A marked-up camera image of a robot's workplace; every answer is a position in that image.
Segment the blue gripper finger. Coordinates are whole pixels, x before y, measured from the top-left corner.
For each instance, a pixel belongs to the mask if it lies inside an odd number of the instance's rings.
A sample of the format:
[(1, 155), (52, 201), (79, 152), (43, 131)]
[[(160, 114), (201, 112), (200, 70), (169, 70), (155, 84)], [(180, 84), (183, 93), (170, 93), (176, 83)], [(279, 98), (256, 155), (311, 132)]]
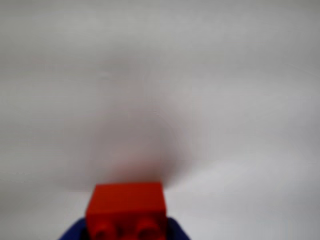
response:
[(59, 240), (88, 240), (85, 218), (78, 219), (62, 234)]
[(167, 240), (191, 240), (180, 224), (172, 217), (167, 218)]

